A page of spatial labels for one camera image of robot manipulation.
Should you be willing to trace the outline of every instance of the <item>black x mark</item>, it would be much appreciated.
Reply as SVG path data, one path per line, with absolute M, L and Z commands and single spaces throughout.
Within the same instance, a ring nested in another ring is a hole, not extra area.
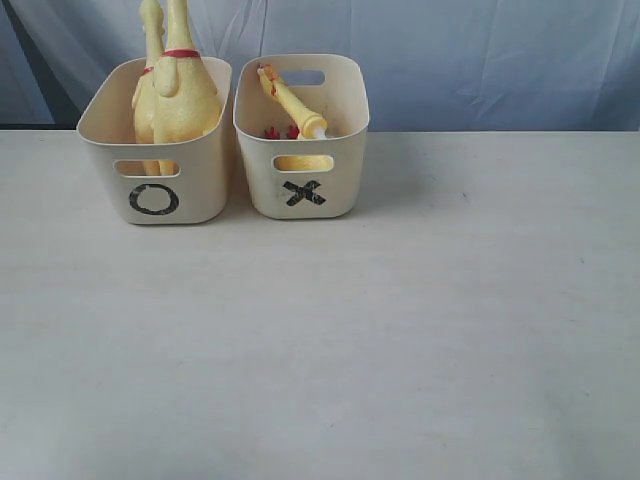
M 287 205 L 293 207 L 294 205 L 297 205 L 298 202 L 300 202 L 303 198 L 306 198 L 316 205 L 322 205 L 327 201 L 326 198 L 321 197 L 317 193 L 313 193 L 313 191 L 319 186 L 320 184 L 315 180 L 307 182 L 304 187 L 299 187 L 295 183 L 285 182 L 284 188 L 295 192 L 295 195 L 287 201 Z

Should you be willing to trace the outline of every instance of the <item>rubber chicken head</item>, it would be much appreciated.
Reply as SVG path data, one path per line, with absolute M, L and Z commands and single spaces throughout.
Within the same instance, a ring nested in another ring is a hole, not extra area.
M 142 0 L 140 3 L 142 29 L 146 32 L 160 31 L 164 34 L 164 12 L 158 0 Z

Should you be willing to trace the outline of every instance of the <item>circle symbol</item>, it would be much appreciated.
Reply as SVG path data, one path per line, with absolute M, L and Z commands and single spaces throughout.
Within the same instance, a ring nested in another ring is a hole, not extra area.
M 141 207 L 138 203 L 138 198 L 147 188 L 159 188 L 160 190 L 167 192 L 167 195 L 169 195 L 169 206 L 161 210 L 149 210 L 148 208 Z M 137 212 L 144 213 L 145 215 L 169 215 L 178 209 L 179 204 L 180 200 L 178 200 L 176 192 L 166 185 L 160 185 L 159 183 L 143 183 L 142 185 L 134 188 L 129 194 L 129 205 L 131 205 L 131 208 Z

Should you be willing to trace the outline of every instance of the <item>yellow rubber chicken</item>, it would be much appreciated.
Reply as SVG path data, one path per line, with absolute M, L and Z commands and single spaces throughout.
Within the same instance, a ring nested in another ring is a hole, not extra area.
M 275 68 L 271 65 L 260 65 L 258 76 L 265 94 L 278 102 L 298 126 L 298 139 L 326 140 L 328 124 L 325 118 L 307 108 L 289 89 Z M 276 166 L 285 171 L 325 171 L 331 169 L 333 161 L 326 155 L 283 156 L 278 157 Z
M 300 135 L 307 139 L 324 139 L 327 121 L 322 115 L 309 110 L 289 89 L 280 74 L 271 65 L 260 65 L 258 75 L 264 92 L 280 103 L 282 108 L 293 118 Z
M 142 0 L 140 18 L 147 43 L 146 68 L 138 79 L 131 106 L 136 143 L 154 143 L 153 119 L 155 113 L 156 92 L 153 88 L 153 66 L 164 52 L 162 36 L 164 35 L 164 12 L 157 0 Z M 154 160 L 143 161 L 147 175 L 160 175 L 160 165 Z
M 222 112 L 218 89 L 191 38 L 187 0 L 168 0 L 167 23 L 166 50 L 153 70 L 155 143 L 205 135 L 218 125 Z M 161 161 L 160 172 L 173 175 L 173 162 Z

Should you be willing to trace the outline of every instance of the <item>red collar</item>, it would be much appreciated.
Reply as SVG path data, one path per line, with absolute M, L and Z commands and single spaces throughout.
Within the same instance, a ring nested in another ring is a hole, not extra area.
M 176 48 L 175 50 L 167 50 L 162 54 L 162 56 L 174 58 L 200 58 L 200 52 L 191 48 Z

